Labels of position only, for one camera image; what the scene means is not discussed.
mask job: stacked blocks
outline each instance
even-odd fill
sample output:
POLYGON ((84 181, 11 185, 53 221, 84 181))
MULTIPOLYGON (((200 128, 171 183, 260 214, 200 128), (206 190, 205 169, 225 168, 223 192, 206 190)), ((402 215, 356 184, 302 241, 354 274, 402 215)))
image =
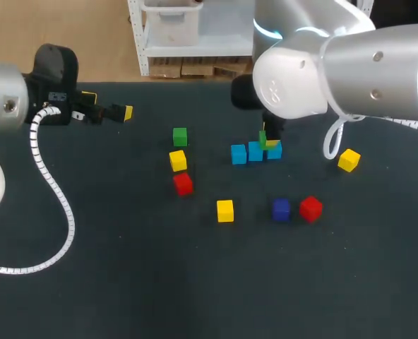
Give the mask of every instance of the stacked blocks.
POLYGON ((249 161, 258 162, 263 161, 263 150, 258 141, 249 142, 249 161))
POLYGON ((274 148, 267 151, 267 159, 279 160, 281 159, 281 157, 282 157, 282 146, 281 146, 281 141, 278 141, 278 144, 274 148))
POLYGON ((274 221, 289 221, 291 216, 291 205, 287 199, 276 199, 273 201, 272 218, 274 221))
POLYGON ((183 150, 177 150, 169 154, 169 161, 172 164, 173 172, 187 170, 187 159, 183 150))
POLYGON ((180 196, 187 196, 193 193, 193 182, 187 173, 175 175, 173 181, 180 196))
POLYGON ((346 172, 351 172, 358 166, 361 155, 354 150, 347 149, 339 158, 338 166, 346 172))
POLYGON ((233 165, 245 165, 246 164, 245 145, 232 145, 231 146, 231 160, 232 160, 233 165))
POLYGON ((217 201, 218 222, 234 222, 234 205, 232 200, 217 201))
POLYGON ((173 145, 174 147, 187 146, 187 129, 176 127, 173 129, 173 145))
POLYGON ((259 145, 261 146, 261 150, 272 150, 278 142, 279 140, 267 140, 265 131, 259 131, 259 145))
POLYGON ((322 203, 313 196, 310 196, 301 202, 300 215, 307 222, 314 222, 321 216, 322 209, 322 203))

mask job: light blue block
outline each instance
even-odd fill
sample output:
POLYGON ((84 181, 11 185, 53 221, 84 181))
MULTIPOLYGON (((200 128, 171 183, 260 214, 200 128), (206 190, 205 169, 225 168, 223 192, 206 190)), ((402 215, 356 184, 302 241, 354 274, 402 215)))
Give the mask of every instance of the light blue block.
POLYGON ((231 161, 233 165, 246 164, 245 145, 231 145, 231 161))
POLYGON ((249 161, 263 161, 263 150, 258 141, 249 142, 249 161))
POLYGON ((267 151, 268 160, 278 160, 282 157, 282 146, 281 141, 272 149, 267 151))

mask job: white cable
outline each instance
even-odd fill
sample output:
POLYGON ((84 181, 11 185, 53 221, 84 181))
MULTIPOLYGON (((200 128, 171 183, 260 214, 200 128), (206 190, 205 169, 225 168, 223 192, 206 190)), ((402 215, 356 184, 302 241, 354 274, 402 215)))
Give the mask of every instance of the white cable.
MULTIPOLYGON (((418 130, 418 121, 391 119, 391 118, 377 118, 377 119, 388 120, 396 124, 408 126, 412 129, 418 130)), ((325 136, 325 140, 323 141, 323 155, 329 160, 334 159, 336 155, 338 155, 345 122, 347 122, 347 120, 340 117, 338 120, 335 121, 335 123, 330 127, 330 129, 328 129, 328 132, 325 136), (333 150, 330 152, 330 144, 336 131, 337 131, 337 135, 336 135, 335 145, 333 146, 333 150)))
POLYGON ((338 120, 336 120, 336 122, 330 127, 330 129, 327 132, 327 135, 325 136, 325 140, 323 141, 323 155, 329 160, 334 159, 339 152, 339 147, 341 146, 342 132, 344 131, 345 122, 346 120, 344 120, 343 118, 339 118, 338 120), (333 136, 335 135, 335 133, 336 133, 335 145, 333 146, 333 150, 330 152, 331 140, 333 139, 333 136))
POLYGON ((57 254, 55 254, 52 258, 50 258, 48 261, 45 261, 44 263, 41 263, 36 266, 26 268, 9 268, 0 266, 1 274, 28 274, 44 270, 45 268, 54 265, 58 260, 60 260, 61 257, 64 256, 65 253, 69 250, 69 247, 71 247, 71 244, 74 240, 74 232, 76 231, 76 229, 74 225, 73 211, 71 210, 68 200, 66 200, 66 197, 61 191, 59 185, 55 182, 54 178, 52 178, 52 175, 49 173, 49 171, 46 168, 46 165, 43 163, 40 155, 40 149, 38 148, 38 127, 40 126, 40 122, 46 116, 55 114, 61 114, 60 109, 56 107, 46 107, 40 110, 35 115, 35 118, 33 119, 33 122, 30 126, 30 147, 32 148, 33 159, 35 160, 38 169, 40 170, 42 176, 49 184, 49 186, 51 186, 52 190, 54 191, 56 197, 59 199, 60 204, 65 211, 66 219, 68 219, 68 236, 60 251, 57 254))

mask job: dark blue block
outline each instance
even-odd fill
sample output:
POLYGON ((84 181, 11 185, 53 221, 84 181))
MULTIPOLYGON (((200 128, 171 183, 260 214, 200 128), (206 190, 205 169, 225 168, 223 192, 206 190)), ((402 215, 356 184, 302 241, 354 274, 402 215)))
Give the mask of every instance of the dark blue block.
POLYGON ((233 165, 246 164, 245 145, 231 145, 231 161, 233 165))
POLYGON ((282 146, 281 141, 271 150, 267 151, 267 159, 268 160, 278 160, 281 159, 282 156, 282 146))
POLYGON ((291 205, 287 199, 273 201, 272 218, 274 221, 289 221, 291 217, 291 205))
POLYGON ((249 161, 263 161, 263 150, 258 141, 249 142, 249 161))

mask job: white bin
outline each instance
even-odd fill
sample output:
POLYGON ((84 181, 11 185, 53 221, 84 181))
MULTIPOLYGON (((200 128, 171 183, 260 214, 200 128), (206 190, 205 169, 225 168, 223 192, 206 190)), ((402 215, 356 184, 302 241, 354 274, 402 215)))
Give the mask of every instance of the white bin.
POLYGON ((145 0, 141 7, 148 17, 148 39, 154 45, 166 47, 198 44, 203 3, 197 4, 192 0, 145 0))

